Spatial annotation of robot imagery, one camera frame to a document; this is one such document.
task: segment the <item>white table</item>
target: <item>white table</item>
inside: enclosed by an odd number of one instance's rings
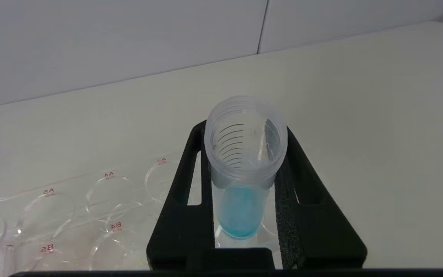
[[[0,106],[0,197],[181,150],[221,100],[268,100],[367,245],[443,267],[443,25],[422,23]]]

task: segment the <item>blue liquid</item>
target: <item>blue liquid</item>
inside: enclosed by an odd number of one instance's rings
[[[218,221],[235,239],[251,238],[259,229],[267,192],[258,188],[228,187],[220,199]]]

